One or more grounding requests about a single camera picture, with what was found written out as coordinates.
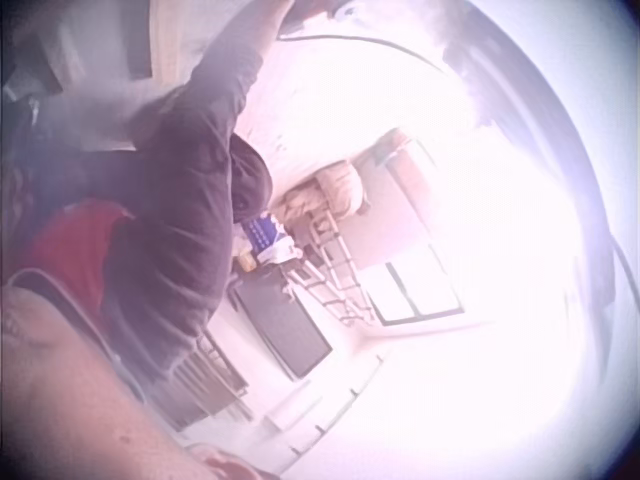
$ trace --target window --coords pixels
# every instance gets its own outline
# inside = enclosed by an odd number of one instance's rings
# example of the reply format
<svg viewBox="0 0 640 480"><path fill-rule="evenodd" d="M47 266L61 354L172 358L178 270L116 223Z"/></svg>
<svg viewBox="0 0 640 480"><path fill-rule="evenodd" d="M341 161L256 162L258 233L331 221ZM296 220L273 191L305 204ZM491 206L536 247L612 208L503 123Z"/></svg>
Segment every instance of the window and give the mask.
<svg viewBox="0 0 640 480"><path fill-rule="evenodd" d="M383 325L398 325L464 313L440 261L419 244L390 262L367 268L361 281Z"/></svg>

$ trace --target cable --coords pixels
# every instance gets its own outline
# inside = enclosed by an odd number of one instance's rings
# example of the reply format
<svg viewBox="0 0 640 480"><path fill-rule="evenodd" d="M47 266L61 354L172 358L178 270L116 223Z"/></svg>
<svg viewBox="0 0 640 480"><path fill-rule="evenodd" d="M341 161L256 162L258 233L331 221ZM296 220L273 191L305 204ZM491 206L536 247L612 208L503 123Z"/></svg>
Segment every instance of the cable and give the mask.
<svg viewBox="0 0 640 480"><path fill-rule="evenodd" d="M302 42L307 40L351 40L356 42L373 43L376 45L382 45L384 47L398 50L406 55L409 55L413 58L420 60L422 63L429 65L430 67L434 68L435 70L442 73L443 75L446 75L446 72L444 70L442 70L431 60L428 60L427 58L423 57L419 53L416 53L409 48L403 47L402 45L398 45L397 43L391 42L389 40L382 40L380 38L351 36L351 35L322 34L322 35L303 35L298 37L283 37L282 35L279 35L277 40L279 42Z"/></svg>
<svg viewBox="0 0 640 480"><path fill-rule="evenodd" d="M636 303L636 309L638 313L640 313L640 292L638 291L638 285L633 278L633 272L631 271L631 266L627 261L627 257L625 256L622 248L618 241L611 236L611 243L613 245L613 251L615 252L618 260L620 260L620 264L622 265L622 270L624 271L625 276L627 277L627 282L629 282L629 288L631 289L631 294L633 295L633 299Z"/></svg>

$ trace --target skin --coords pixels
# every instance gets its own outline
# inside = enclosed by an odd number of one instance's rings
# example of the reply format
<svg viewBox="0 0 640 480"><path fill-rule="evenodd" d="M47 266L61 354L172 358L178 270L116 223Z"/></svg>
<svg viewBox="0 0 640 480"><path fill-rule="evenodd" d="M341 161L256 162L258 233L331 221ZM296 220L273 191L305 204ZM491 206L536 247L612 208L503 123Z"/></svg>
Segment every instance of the skin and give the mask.
<svg viewBox="0 0 640 480"><path fill-rule="evenodd" d="M218 39L264 56L292 4L255 0ZM2 309L2 455L26 478L256 478L241 461L182 449L42 297L6 287Z"/></svg>

